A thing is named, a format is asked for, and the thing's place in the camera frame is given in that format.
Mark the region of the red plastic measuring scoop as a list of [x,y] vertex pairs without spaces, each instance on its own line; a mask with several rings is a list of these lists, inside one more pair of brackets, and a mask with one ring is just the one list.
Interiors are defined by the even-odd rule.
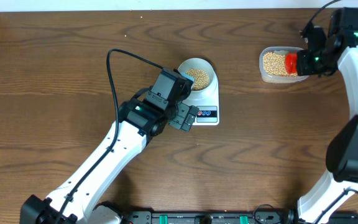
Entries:
[[297,53],[288,53],[285,56],[284,65],[285,70],[290,75],[296,75],[297,69],[296,69],[296,63],[297,63]]

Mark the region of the light blue round bowl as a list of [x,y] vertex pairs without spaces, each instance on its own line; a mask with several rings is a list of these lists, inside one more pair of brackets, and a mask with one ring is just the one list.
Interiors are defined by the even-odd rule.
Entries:
[[213,91],[216,88],[217,78],[215,77],[215,72],[209,62],[202,58],[190,58],[185,60],[178,68],[180,73],[184,73],[186,75],[186,71],[191,68],[198,68],[204,70],[209,75],[209,85],[204,90],[195,91],[195,92],[207,92]]

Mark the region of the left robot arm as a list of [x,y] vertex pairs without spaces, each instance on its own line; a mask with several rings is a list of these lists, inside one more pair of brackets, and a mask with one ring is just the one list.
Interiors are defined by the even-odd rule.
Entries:
[[195,79],[162,69],[155,84],[122,103],[111,129],[74,174],[45,199],[31,195],[21,207],[20,223],[120,223],[113,209],[99,207],[113,180],[166,125],[189,131],[199,109],[184,103]]

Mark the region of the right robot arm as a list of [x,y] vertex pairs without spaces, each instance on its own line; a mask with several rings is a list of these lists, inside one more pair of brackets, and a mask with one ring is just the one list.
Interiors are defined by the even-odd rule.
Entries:
[[309,21],[300,35],[308,48],[297,53],[298,75],[340,72],[349,104],[350,119],[328,146],[324,174],[297,201],[295,222],[328,223],[347,199],[358,194],[358,9],[335,10],[327,32]]

